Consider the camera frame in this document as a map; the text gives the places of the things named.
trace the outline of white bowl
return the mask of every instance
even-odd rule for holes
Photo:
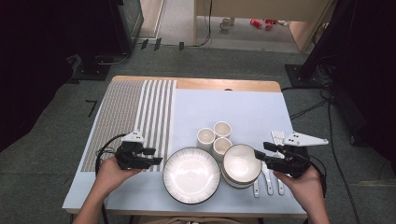
[[[252,147],[235,145],[225,153],[222,170],[225,179],[248,187],[260,175],[262,161],[256,159]]]
[[[221,175],[224,178],[225,182],[229,184],[231,187],[234,187],[236,189],[245,189],[250,187],[253,183],[248,183],[248,184],[238,184],[233,182],[226,174],[224,174],[224,167],[221,167]]]

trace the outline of human hand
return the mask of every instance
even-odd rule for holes
[[[104,160],[99,169],[93,189],[103,192],[106,196],[118,188],[126,179],[142,172],[141,169],[121,170],[115,157]]]
[[[276,171],[274,171],[274,175],[291,189],[297,202],[308,214],[309,223],[330,223],[319,173],[313,166],[298,178],[292,178]]]
[[[104,160],[95,182],[93,183],[92,189],[73,223],[97,223],[100,207],[108,194],[118,188],[126,179],[140,172],[142,172],[142,170],[121,170],[115,157]]]

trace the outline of striped placemat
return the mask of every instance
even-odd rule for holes
[[[113,80],[106,91],[81,172],[94,172],[96,151],[108,140],[121,133],[139,131],[145,138],[144,147],[157,149],[154,157],[163,162],[151,166],[162,171],[170,147],[171,118],[175,80]],[[117,150],[120,138],[108,149]],[[102,159],[112,156],[104,154]]]

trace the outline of cup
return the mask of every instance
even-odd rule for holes
[[[220,24],[220,28],[223,31],[228,31],[230,29],[230,18],[224,18]]]
[[[220,137],[213,143],[212,156],[216,161],[223,161],[224,154],[233,144],[228,138]]]
[[[225,121],[219,121],[213,127],[217,138],[225,137],[228,138],[231,134],[231,125]]]
[[[235,17],[230,18],[230,25],[234,26],[235,25]]]
[[[197,146],[210,153],[215,142],[216,135],[213,130],[209,128],[201,129],[197,134]]]

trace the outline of floor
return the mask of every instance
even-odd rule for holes
[[[193,1],[190,0],[140,0],[145,22],[140,34],[141,40],[148,39],[155,43],[157,38],[162,44],[193,46]],[[300,52],[292,38],[289,27],[275,24],[271,30],[261,29],[250,24],[250,19],[235,19],[234,26],[227,32],[221,31],[219,25],[223,18],[210,19],[211,32],[208,32],[208,17],[197,18],[197,42],[205,43],[202,47],[213,49],[245,49],[277,52]],[[314,45],[301,53],[309,54]]]

